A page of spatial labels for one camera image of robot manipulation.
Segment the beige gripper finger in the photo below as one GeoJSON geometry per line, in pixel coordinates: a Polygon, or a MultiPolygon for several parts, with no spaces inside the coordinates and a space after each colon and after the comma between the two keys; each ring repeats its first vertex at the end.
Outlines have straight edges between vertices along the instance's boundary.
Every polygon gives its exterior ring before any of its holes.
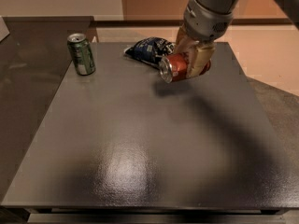
{"type": "Polygon", "coordinates": [[[203,75],[208,70],[215,49],[213,42],[190,42],[187,45],[188,68],[186,77],[192,78],[203,75]]]}
{"type": "Polygon", "coordinates": [[[180,54],[186,63],[197,62],[198,42],[194,41],[187,35],[184,25],[181,25],[178,29],[174,53],[180,54]]]}

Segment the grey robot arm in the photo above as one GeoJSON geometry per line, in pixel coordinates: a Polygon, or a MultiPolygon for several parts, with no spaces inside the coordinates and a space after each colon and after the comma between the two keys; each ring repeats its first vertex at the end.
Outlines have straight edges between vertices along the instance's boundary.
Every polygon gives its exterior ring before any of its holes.
{"type": "MultiPolygon", "coordinates": [[[[224,36],[244,0],[189,0],[178,30],[176,53],[185,53],[187,78],[199,76],[224,36]]],[[[291,23],[299,28],[299,0],[273,0],[291,23]]]]}

